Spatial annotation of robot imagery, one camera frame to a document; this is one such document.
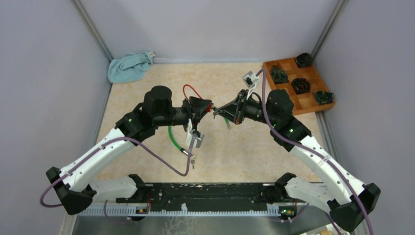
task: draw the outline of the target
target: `blue cloth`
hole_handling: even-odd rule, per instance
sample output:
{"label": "blue cloth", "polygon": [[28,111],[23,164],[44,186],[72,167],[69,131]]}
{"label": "blue cloth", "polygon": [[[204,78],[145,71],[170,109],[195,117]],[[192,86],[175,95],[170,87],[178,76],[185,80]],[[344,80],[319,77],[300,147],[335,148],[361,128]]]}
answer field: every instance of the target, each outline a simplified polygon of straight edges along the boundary
{"label": "blue cloth", "polygon": [[148,52],[127,54],[120,60],[112,60],[108,68],[111,83],[123,83],[142,80],[144,73],[150,69],[153,58]]}

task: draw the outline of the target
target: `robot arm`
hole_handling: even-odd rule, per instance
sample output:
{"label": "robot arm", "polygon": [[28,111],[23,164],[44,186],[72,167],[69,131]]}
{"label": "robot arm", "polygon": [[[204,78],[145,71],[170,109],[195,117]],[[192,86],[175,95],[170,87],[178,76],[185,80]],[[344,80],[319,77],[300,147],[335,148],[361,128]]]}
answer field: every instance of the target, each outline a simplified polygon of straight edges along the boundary
{"label": "robot arm", "polygon": [[159,126],[183,125],[189,140],[196,135],[194,145],[200,146],[203,134],[197,131],[197,124],[210,112],[212,101],[190,97],[183,101],[181,107],[175,108],[171,96],[171,90],[167,87],[153,87],[145,94],[143,103],[119,120],[115,128],[91,150],[61,169],[52,167],[46,172],[51,183],[62,180],[54,189],[68,214],[79,213],[92,202],[128,201],[129,198],[140,199],[144,196],[139,189],[145,184],[137,175],[120,180],[93,180],[112,161],[137,145],[135,141],[126,141],[125,138],[143,142],[153,136]]}
{"label": "robot arm", "polygon": [[241,90],[235,100],[218,108],[214,115],[225,117],[237,125],[242,124],[244,118],[266,123],[262,108],[262,102],[266,102],[269,120],[279,134],[324,156],[321,159],[300,146],[287,143],[271,131],[271,135],[279,145],[305,163],[325,184],[325,186],[312,184],[294,174],[287,173],[275,183],[276,192],[280,194],[279,196],[297,198],[330,213],[340,227],[353,231],[364,217],[351,190],[333,166],[345,176],[346,181],[362,201],[367,213],[374,209],[380,189],[373,183],[365,185],[352,176],[319,145],[311,131],[292,115],[294,104],[285,90],[271,91],[267,100],[254,100],[251,94],[259,83],[259,78],[249,72],[242,79],[249,89]]}

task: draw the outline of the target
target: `beige floor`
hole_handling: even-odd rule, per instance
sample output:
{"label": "beige floor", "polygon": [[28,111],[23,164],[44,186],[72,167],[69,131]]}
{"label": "beige floor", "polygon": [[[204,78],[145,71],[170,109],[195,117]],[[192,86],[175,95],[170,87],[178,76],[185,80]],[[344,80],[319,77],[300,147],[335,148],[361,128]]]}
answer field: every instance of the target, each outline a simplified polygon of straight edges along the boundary
{"label": "beige floor", "polygon": [[[165,64],[153,65],[138,82],[114,84],[104,115],[99,139],[102,139],[125,113],[143,101],[144,94],[155,85],[164,85],[173,92],[173,106],[181,106],[183,84],[192,85],[203,98],[215,106],[232,101],[246,86],[241,77],[248,71],[257,72],[261,63]],[[256,88],[261,92],[261,85]],[[321,141],[314,113],[297,116]],[[273,141],[266,124],[245,119],[242,125],[232,124],[228,130],[221,117],[210,113],[201,121],[199,131],[205,134],[197,155],[195,169],[181,177],[145,150],[137,147],[115,160],[97,179],[116,179],[138,174],[145,182],[274,182],[285,172],[308,181],[320,181],[305,164],[287,153]],[[184,146],[183,127],[173,127],[177,141]],[[171,143],[167,127],[160,127],[153,137],[143,142],[179,171],[185,171],[186,156]]]}

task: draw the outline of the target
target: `cable clip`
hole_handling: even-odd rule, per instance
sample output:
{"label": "cable clip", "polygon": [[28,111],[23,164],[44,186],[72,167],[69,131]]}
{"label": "cable clip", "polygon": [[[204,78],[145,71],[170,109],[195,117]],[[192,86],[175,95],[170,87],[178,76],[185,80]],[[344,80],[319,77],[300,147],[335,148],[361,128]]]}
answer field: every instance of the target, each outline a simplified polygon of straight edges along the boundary
{"label": "cable clip", "polygon": [[66,170],[66,171],[64,171],[64,174],[67,175],[67,176],[72,176],[73,173],[69,173],[69,171]]}
{"label": "cable clip", "polygon": [[331,159],[331,155],[327,154],[323,159],[319,161],[319,163],[317,163],[317,167],[321,167],[324,163],[326,163],[330,159]]}

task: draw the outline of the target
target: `metal pole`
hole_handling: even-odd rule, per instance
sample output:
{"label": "metal pole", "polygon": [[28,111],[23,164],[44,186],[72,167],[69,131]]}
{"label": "metal pole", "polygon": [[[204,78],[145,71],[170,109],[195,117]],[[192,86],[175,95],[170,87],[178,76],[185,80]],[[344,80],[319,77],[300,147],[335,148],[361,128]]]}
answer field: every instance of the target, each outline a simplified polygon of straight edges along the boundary
{"label": "metal pole", "polygon": [[333,23],[336,21],[341,9],[346,5],[347,2],[348,0],[339,0],[337,2],[337,5],[334,8],[333,13],[331,13],[330,19],[328,19],[328,22],[325,25],[322,34],[320,35],[316,45],[313,48],[313,51],[311,52],[311,56],[313,57],[313,59],[316,57],[317,53],[319,52],[320,47],[322,46],[325,38],[327,37],[327,34],[329,33],[331,27],[333,26]]}
{"label": "metal pole", "polygon": [[95,38],[101,51],[104,53],[108,61],[111,62],[114,57],[111,54],[110,50],[108,49],[107,45],[105,44],[104,40],[102,39],[101,35],[99,34],[98,30],[96,29],[87,11],[85,10],[84,5],[81,3],[80,0],[71,0],[71,2],[75,6],[75,8],[78,10],[78,13],[81,15],[82,19],[85,22],[85,25],[87,26],[88,30],[91,32],[92,36]]}

